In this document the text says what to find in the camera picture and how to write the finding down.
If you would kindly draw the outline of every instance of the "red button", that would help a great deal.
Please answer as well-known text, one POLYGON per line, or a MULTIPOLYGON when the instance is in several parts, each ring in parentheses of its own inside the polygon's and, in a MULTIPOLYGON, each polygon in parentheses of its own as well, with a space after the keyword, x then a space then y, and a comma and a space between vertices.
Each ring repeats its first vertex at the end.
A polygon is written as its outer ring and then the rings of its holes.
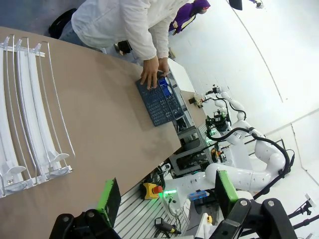
POLYGON ((161 186, 156 186, 152 189, 153 193, 157 194, 157 193, 162 193, 163 192, 163 188, 161 186))

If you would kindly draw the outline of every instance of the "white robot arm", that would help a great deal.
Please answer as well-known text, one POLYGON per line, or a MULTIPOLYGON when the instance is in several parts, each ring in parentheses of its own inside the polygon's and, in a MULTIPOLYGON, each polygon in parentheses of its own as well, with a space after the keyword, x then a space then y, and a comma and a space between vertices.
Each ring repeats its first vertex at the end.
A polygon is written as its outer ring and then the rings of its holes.
MULTIPOLYGON (((173 207, 175 209, 184 204, 189 194, 196 191, 214 188, 217 170, 226 170, 230 181, 236 189, 253 193, 264 189, 267 185, 278 178, 283 171, 287 173, 287 163, 289 164, 287 153, 283 150, 279 150, 277 147, 269 143, 271 142, 270 140, 265 139, 258 130, 254 129, 243 120, 245 116, 242 112, 244 107, 239 102, 229 97, 227 92, 221 91, 221 88, 214 88, 213 90, 215 93, 221 93, 222 97, 231 103, 232 108, 240 110, 237 114, 238 121, 232 126, 227 125, 227 127, 222 127, 225 130, 219 131, 222 135, 221 138, 225 138, 230 144, 232 144, 230 148, 233 149, 233 157, 236 158, 236 162, 250 160, 248 151, 243 142, 243 137, 250 134, 256 138, 256 157, 265 162, 267 167, 263 171, 255 171, 252 168, 240 168, 236 165, 236 163, 231 166, 221 163, 213 163, 206 168, 205 172, 197 172, 193 175, 188 175, 182 178, 166 180, 165 191, 177 192, 172 194, 164 193, 165 197, 169 197, 173 200, 173 202, 175 202, 173 207)), ((221 139, 212 138, 211 136, 209 136, 209 138, 215 141, 221 139)))

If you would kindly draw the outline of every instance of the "purple jacket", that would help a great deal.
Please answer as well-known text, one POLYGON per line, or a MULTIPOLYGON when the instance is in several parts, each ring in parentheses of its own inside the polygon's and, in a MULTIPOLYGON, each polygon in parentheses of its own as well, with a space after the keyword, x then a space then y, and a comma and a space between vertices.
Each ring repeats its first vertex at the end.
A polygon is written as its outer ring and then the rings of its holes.
POLYGON ((205 7, 210 7, 210 4, 207 0, 195 0, 193 3, 186 3, 184 6, 182 6, 173 20, 173 22, 170 23, 169 25, 169 31, 174 30, 175 28, 173 27, 173 23, 176 21, 177 22, 177 28, 175 29, 177 33, 182 31, 182 25, 189 21, 191 19, 191 13, 193 9, 195 8, 205 8, 205 7))

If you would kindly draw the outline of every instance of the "person in purple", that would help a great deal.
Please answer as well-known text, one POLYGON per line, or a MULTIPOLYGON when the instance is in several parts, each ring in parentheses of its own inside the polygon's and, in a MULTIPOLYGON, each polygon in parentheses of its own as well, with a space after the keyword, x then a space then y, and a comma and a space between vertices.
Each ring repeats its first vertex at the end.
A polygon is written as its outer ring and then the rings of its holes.
POLYGON ((186 3, 178 10, 175 19, 169 25, 168 31, 174 31, 173 35, 180 33, 195 20, 198 13, 204 14, 209 7, 210 4, 207 0, 195 0, 193 3, 186 3))

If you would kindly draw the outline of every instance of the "jeans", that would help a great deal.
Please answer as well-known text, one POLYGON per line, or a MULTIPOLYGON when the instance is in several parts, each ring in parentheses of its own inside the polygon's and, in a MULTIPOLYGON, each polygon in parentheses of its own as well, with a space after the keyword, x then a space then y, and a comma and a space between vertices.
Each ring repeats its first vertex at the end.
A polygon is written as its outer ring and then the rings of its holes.
POLYGON ((84 46, 90 49, 95 49, 93 47, 90 47, 86 45, 83 41, 80 40, 78 35, 75 33, 75 31, 72 28, 72 23, 69 21, 63 28, 62 34, 59 38, 61 41, 70 42, 79 46, 84 46))

